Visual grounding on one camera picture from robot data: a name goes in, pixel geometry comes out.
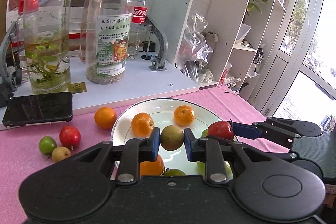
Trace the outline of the red small apple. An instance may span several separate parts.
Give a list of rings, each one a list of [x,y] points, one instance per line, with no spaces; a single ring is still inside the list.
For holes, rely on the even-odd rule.
[[[64,147],[73,150],[81,141],[80,131],[74,126],[63,126],[59,134],[60,142]]]
[[[208,127],[207,136],[216,136],[227,140],[233,140],[234,131],[232,124],[228,121],[215,122]]]

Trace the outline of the yellow-brown small fruit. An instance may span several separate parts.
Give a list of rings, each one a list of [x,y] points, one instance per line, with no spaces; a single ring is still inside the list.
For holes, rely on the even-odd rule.
[[[161,146],[167,151],[175,151],[179,149],[184,142],[184,132],[178,126],[166,126],[160,135]]]

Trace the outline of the green fruit behind finger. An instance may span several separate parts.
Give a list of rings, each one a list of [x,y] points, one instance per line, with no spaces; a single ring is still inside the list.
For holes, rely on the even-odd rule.
[[[203,137],[203,138],[206,137],[207,134],[208,134],[208,129],[206,129],[206,130],[204,130],[204,131],[202,132],[202,137]]]

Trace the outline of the red small apple front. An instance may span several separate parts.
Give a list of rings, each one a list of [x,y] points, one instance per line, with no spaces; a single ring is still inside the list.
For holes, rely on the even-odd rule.
[[[59,134],[60,142],[64,147],[73,150],[81,141],[80,131],[74,126],[63,126]]]

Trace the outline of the large orange tangerine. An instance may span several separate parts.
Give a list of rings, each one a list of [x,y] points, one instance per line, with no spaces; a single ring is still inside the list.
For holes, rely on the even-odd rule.
[[[174,121],[179,126],[189,126],[195,119],[195,113],[191,106],[178,106],[174,111]]]

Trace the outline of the green fruit in plate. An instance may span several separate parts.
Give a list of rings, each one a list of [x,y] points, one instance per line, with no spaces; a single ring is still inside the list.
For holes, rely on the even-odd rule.
[[[180,169],[173,168],[173,169],[167,169],[163,175],[167,177],[173,177],[173,176],[185,176],[186,174]]]

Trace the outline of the white round plate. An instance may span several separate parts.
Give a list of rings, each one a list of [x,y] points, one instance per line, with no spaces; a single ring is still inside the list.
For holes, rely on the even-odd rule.
[[[195,103],[175,98],[155,98],[138,102],[126,109],[117,119],[111,132],[111,141],[114,145],[123,145],[129,139],[135,138],[131,129],[133,118],[140,113],[149,115],[154,126],[160,129],[163,137],[159,140],[159,156],[162,158],[165,169],[179,169],[187,175],[205,174],[205,164],[189,162],[185,146],[182,141],[182,132],[186,128],[176,124],[174,112],[177,108],[186,106],[194,111],[194,120],[187,128],[191,129],[195,138],[205,137],[208,127],[220,121],[213,112]]]

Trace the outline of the orange tangerine in plate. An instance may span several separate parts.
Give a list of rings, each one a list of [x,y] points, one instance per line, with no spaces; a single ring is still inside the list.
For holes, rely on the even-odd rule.
[[[136,137],[148,138],[154,129],[154,120],[147,113],[139,113],[131,121],[131,130]]]

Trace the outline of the gold sticker label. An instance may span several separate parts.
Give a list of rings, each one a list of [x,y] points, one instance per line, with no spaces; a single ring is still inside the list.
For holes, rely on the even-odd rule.
[[[85,82],[71,83],[68,88],[68,91],[71,92],[72,94],[85,93],[87,91],[87,87]]]

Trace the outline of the white shelf unit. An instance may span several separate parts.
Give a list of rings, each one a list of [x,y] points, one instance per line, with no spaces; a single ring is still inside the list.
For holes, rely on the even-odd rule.
[[[208,21],[206,30],[216,36],[211,42],[209,69],[219,83],[227,63],[239,79],[240,96],[248,100],[261,79],[252,73],[252,64],[261,43],[271,47],[280,29],[284,7],[280,0],[261,3],[262,15],[246,15],[249,0],[153,0],[150,17],[165,33],[168,41],[166,63],[176,66],[177,55],[187,19],[192,12]]]

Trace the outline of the green potted plant shelf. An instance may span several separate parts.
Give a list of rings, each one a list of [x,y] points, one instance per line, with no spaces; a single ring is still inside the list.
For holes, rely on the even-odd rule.
[[[247,8],[246,8],[246,15],[254,13],[255,11],[259,12],[261,15],[263,14],[262,10],[260,9],[260,4],[268,4],[269,0],[249,0]]]

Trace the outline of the red cap clear bottle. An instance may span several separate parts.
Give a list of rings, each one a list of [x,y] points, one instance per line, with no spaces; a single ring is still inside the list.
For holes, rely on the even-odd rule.
[[[27,11],[34,12],[39,8],[39,0],[27,0]],[[23,24],[23,14],[24,14],[25,0],[20,0],[18,5],[18,27],[19,27],[19,39],[18,39],[18,53],[19,53],[19,66],[21,69],[21,83],[25,83],[29,80],[26,56],[25,56],[25,43],[24,43],[24,24]]]

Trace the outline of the grey bracket right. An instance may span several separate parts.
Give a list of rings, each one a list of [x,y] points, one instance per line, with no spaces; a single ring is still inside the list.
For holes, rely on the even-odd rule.
[[[159,26],[154,22],[154,20],[151,19],[149,15],[146,16],[145,23],[147,26],[149,26],[149,32],[151,34],[154,34],[155,37],[158,40],[159,45],[159,51],[157,55],[152,58],[151,65],[149,66],[149,69],[153,72],[155,71],[166,71],[166,57],[168,52],[168,41],[165,33],[163,30],[159,28]]]

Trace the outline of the grey bracket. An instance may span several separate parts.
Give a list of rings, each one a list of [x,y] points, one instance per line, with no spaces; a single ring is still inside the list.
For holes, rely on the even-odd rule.
[[[152,58],[151,65],[149,66],[149,69],[153,72],[155,71],[166,71],[166,57],[168,52],[168,41],[165,33],[163,30],[159,28],[159,26],[154,22],[154,20],[151,19],[149,15],[146,16],[145,23],[147,26],[149,26],[149,32],[151,34],[154,34],[155,37],[158,40],[159,45],[159,51],[157,55]]]
[[[12,22],[1,42],[1,108],[7,106],[22,83],[22,70],[19,60],[19,27]]]

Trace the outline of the grey bracket left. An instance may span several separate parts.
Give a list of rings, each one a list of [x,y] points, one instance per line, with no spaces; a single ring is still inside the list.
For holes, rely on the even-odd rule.
[[[12,22],[1,42],[1,108],[7,106],[22,83],[22,70],[19,60],[19,27]]]

